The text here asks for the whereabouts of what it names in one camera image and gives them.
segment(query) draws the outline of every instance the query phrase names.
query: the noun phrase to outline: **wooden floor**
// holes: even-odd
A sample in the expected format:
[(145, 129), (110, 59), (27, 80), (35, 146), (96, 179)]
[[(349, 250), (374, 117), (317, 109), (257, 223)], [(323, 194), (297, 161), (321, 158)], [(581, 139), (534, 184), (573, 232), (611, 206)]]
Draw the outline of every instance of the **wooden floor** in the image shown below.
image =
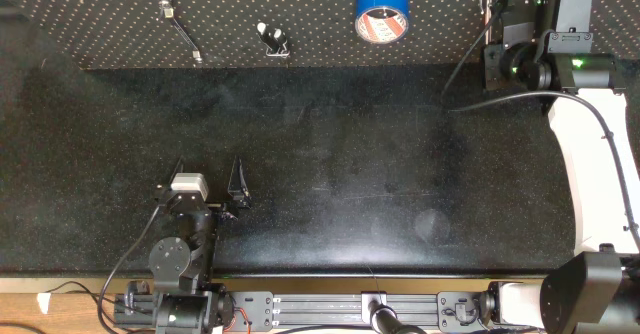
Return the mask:
[[(49, 301), (48, 314), (40, 311), (38, 292), (54, 288), (68, 280), (78, 280), (92, 292), (99, 292), (102, 279), (0, 279), (0, 323), (20, 323), (39, 329), (46, 334), (104, 333), (97, 319), (96, 305), (86, 294), (53, 294)], [(122, 292), (128, 280), (115, 280), (110, 292)], [(278, 294), (287, 293), (360, 293), (375, 291), (373, 279), (247, 279), (225, 280), (229, 290), (269, 290)], [(394, 294), (435, 294), (440, 291), (483, 291), (490, 280), (463, 279), (379, 279), (380, 290)], [(77, 290), (68, 286), (61, 292)], [(113, 306), (104, 303), (106, 313)], [(24, 334), (23, 329), (0, 327), (1, 334)]]

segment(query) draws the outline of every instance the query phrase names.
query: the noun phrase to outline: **black pegboard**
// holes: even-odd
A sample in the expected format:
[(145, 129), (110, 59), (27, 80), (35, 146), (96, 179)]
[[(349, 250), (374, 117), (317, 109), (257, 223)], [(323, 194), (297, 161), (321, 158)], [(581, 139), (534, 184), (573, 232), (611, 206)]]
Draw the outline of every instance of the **black pegboard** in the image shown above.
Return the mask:
[[(175, 30), (156, 21), (157, 0), (11, 0), (81, 68), (193, 67)], [(357, 66), (460, 59), (482, 26), (475, 0), (410, 0), (411, 28), (377, 46), (354, 29), (355, 0), (175, 0), (205, 67)], [(594, 0), (594, 52), (640, 57), (638, 0)], [(255, 25), (282, 28), (293, 54), (267, 58)]]

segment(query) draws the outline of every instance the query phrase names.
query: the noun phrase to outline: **tape roll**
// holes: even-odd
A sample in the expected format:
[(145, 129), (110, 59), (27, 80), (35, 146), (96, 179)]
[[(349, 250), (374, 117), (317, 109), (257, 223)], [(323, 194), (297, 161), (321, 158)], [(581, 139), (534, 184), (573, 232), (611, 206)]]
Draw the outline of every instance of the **tape roll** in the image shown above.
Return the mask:
[(399, 40), (409, 30), (409, 0), (356, 0), (356, 32), (375, 44)]

